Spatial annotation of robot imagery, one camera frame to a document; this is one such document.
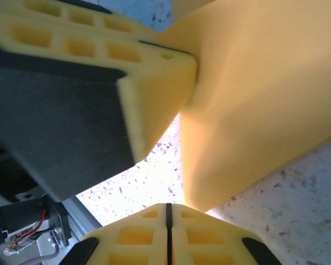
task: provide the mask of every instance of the yellow foam block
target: yellow foam block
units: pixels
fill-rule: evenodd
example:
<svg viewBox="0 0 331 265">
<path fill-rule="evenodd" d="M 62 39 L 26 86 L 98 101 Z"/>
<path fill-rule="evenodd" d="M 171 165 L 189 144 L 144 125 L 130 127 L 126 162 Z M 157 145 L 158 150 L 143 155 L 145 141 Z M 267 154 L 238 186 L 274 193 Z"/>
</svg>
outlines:
<svg viewBox="0 0 331 265">
<path fill-rule="evenodd" d="M 54 0 L 0 0 L 0 10 L 116 38 L 154 42 L 158 34 L 125 15 L 106 14 Z"/>
<path fill-rule="evenodd" d="M 242 242 L 254 233 L 186 207 L 173 205 L 173 264 L 257 265 Z"/>
<path fill-rule="evenodd" d="M 173 18 L 177 21 L 190 12 L 213 1 L 215 0 L 172 0 Z"/>
<path fill-rule="evenodd" d="M 257 265 L 242 242 L 261 242 L 252 232 L 183 205 L 172 216 L 172 264 Z M 87 265 L 166 265 L 167 234 L 166 205 L 156 204 L 89 233 L 99 244 Z"/>
<path fill-rule="evenodd" d="M 189 54 L 3 12 L 0 48 L 123 70 L 117 86 L 135 162 L 149 154 L 195 87 L 196 61 Z"/>
<path fill-rule="evenodd" d="M 89 233 L 99 244 L 87 265 L 158 265 L 167 260 L 167 227 L 164 204 Z"/>
<path fill-rule="evenodd" d="M 180 121 L 187 205 L 207 211 L 331 139 L 331 3 L 217 0 L 158 40 L 199 63 Z"/>
</svg>

